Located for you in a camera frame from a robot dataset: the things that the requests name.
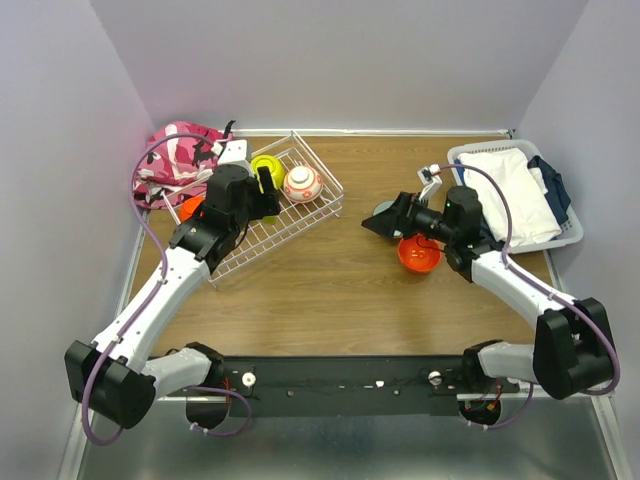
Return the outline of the light blue ribbed bowl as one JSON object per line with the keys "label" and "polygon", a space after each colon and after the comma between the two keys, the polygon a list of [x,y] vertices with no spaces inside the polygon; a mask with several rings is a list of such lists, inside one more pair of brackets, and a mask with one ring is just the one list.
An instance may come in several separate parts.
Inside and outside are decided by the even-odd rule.
{"label": "light blue ribbed bowl", "polygon": [[[373,215],[378,215],[379,213],[387,210],[389,207],[391,207],[393,204],[393,202],[391,200],[387,200],[387,201],[383,201],[380,204],[378,204],[374,210],[373,210]],[[395,230],[393,233],[393,238],[394,239],[400,239],[402,237],[402,233],[398,230]]]}

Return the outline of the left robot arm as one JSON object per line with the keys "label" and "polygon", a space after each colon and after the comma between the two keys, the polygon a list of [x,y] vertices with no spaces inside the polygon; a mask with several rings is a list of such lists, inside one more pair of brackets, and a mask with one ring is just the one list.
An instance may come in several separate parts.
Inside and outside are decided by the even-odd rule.
{"label": "left robot arm", "polygon": [[187,387],[209,395],[220,387],[222,358],[215,350],[193,342],[156,359],[151,350],[180,306],[236,249],[249,223],[279,211],[268,168],[251,173],[223,165],[214,171],[204,200],[176,227],[158,270],[93,341],[75,341],[66,351],[69,386],[84,414],[130,429],[162,396]]}

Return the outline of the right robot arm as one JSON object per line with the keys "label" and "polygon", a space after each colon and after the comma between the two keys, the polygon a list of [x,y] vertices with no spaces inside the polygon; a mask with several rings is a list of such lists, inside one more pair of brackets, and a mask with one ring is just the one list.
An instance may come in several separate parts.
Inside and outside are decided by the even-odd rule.
{"label": "right robot arm", "polygon": [[530,345],[492,340],[465,350],[460,379],[480,392],[496,378],[537,384],[561,400],[576,393],[603,395],[620,380],[604,306],[559,292],[491,247],[480,234],[482,206],[468,187],[448,190],[442,211],[402,192],[385,210],[362,221],[375,234],[417,234],[443,245],[450,268],[493,293],[533,328]]}

